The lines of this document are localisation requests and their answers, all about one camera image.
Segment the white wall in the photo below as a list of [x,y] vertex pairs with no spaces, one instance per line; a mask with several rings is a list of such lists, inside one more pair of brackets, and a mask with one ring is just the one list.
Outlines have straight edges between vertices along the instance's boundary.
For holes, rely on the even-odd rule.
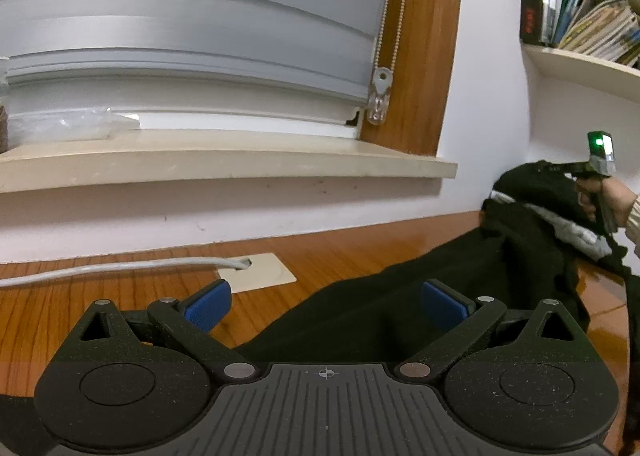
[[[614,140],[619,178],[640,192],[640,105],[556,79],[543,79],[538,97],[532,111],[528,160],[586,160],[588,131],[603,129]],[[623,231],[615,237],[630,248],[625,262],[640,274],[640,260],[633,254],[631,241]]]
[[538,82],[520,0],[462,0],[439,156],[455,180],[254,179],[0,195],[0,261],[66,258],[384,223],[478,209],[525,160]]

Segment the roller blind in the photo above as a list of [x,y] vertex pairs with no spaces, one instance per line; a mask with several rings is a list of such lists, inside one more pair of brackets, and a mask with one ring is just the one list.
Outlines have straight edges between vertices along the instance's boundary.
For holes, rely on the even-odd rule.
[[10,80],[162,72],[367,96],[383,0],[0,0]]

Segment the bookshelf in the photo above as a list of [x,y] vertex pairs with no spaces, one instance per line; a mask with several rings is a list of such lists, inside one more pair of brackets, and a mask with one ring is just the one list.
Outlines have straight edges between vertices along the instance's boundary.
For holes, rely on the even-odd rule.
[[[629,3],[640,14],[640,0]],[[543,77],[573,82],[640,104],[640,70],[636,68],[555,48],[523,45],[523,49]]]
[[617,62],[542,46],[524,50],[543,77],[575,82],[640,104],[640,70]]

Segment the wooden floor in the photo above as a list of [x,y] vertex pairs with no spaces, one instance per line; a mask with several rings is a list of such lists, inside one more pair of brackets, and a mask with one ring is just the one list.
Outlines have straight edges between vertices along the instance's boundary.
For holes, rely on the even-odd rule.
[[[0,278],[111,261],[178,256],[242,256],[275,253],[296,283],[238,293],[231,312],[212,335],[229,347],[253,338],[288,309],[339,279],[374,274],[415,258],[478,224],[478,213],[416,219],[357,229],[282,238],[216,243],[116,256],[0,265]],[[628,383],[628,327],[623,292],[607,274],[587,263],[579,267],[583,301],[592,321],[588,335],[614,374],[622,396]],[[48,360],[94,300],[113,300],[120,309],[141,309],[159,297],[182,299],[215,279],[212,270],[171,269],[76,277],[46,285],[0,289],[0,393],[33,396]],[[607,437],[620,446],[622,412]]]

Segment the plastic bag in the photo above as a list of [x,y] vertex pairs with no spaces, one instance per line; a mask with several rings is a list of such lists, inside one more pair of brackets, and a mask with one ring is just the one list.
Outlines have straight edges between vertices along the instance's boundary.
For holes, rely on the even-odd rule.
[[6,69],[9,64],[9,58],[0,58],[0,153],[4,153],[9,149],[9,141],[7,138],[7,116],[4,109],[3,97],[9,91],[9,84],[6,81]]
[[116,131],[140,129],[140,122],[104,109],[52,110],[10,114],[9,147],[38,142],[90,141]]

